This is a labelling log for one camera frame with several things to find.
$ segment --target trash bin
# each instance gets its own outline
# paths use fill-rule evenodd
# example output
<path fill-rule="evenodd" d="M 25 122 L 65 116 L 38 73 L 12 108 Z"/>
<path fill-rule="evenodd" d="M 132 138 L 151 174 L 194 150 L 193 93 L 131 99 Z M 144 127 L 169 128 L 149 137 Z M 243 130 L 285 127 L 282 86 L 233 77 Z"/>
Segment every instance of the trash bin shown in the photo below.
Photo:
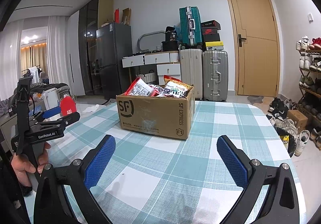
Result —
<path fill-rule="evenodd" d="M 276 130 L 279 136 L 288 135 L 288 154 L 290 155 L 290 157 L 292 157 L 295 149 L 297 148 L 297 144 L 295 142 L 293 135 L 289 134 L 286 130 L 279 128 L 277 126 L 274 126 L 274 129 Z"/>

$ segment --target wooden door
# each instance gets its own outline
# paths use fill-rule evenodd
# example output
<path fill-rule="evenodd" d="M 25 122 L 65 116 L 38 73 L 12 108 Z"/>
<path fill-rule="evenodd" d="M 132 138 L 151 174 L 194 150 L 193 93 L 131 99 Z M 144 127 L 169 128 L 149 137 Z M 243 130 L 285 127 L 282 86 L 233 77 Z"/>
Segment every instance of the wooden door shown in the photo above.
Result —
<path fill-rule="evenodd" d="M 231 0 L 239 62 L 238 95 L 276 96 L 279 50 L 269 0 Z"/>

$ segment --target white curtain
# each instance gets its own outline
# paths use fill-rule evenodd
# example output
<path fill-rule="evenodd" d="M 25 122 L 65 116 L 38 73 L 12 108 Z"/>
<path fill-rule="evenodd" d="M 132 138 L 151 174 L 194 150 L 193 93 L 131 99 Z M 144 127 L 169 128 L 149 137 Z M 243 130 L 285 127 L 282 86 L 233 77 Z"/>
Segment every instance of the white curtain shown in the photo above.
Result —
<path fill-rule="evenodd" d="M 11 22 L 0 33 L 0 99 L 13 95 L 21 77 L 20 45 L 23 19 Z"/>
<path fill-rule="evenodd" d="M 49 16 L 47 29 L 47 67 L 50 83 L 70 86 L 66 60 L 68 16 Z"/>

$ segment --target drawer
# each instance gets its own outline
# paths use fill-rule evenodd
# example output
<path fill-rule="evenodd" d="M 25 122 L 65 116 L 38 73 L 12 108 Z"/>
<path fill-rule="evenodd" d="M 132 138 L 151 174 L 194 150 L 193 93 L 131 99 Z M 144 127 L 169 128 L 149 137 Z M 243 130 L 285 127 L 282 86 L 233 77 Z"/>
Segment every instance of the drawer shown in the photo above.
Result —
<path fill-rule="evenodd" d="M 180 75 L 180 63 L 167 63 L 157 65 L 158 75 Z"/>
<path fill-rule="evenodd" d="M 132 67 L 138 65 L 144 65 L 144 55 L 131 56 L 123 58 L 123 67 Z"/>
<path fill-rule="evenodd" d="M 155 53 L 145 55 L 145 64 L 170 62 L 169 53 Z"/>
<path fill-rule="evenodd" d="M 180 75 L 171 75 L 171 77 L 174 77 L 176 79 L 182 80 Z M 163 75 L 159 75 L 158 76 L 158 81 L 159 81 L 159 85 L 165 85 L 165 81 L 164 81 L 164 76 Z"/>

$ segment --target checkered tablecloth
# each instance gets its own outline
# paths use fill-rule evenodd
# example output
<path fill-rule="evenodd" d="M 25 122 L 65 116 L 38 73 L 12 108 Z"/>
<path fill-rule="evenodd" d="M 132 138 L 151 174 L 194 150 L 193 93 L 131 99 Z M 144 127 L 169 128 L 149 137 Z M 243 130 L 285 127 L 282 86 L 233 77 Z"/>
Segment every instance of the checkered tablecloth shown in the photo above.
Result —
<path fill-rule="evenodd" d="M 263 112 L 248 104 L 195 102 L 192 129 L 186 141 L 122 130 L 116 104 L 81 118 L 51 141 L 49 160 L 65 166 L 83 158 L 105 134 L 116 150 L 96 187 L 90 191 L 114 224 L 219 223 L 242 189 L 234 183 L 216 150 L 227 135 L 249 158 L 263 164 L 290 165 L 296 183 L 300 223 L 306 223 L 301 184 L 293 163 Z M 264 186 L 246 223 L 255 220 L 267 192 Z M 85 222 L 70 187 L 66 188 L 78 220 Z M 33 215 L 34 194 L 26 198 Z"/>

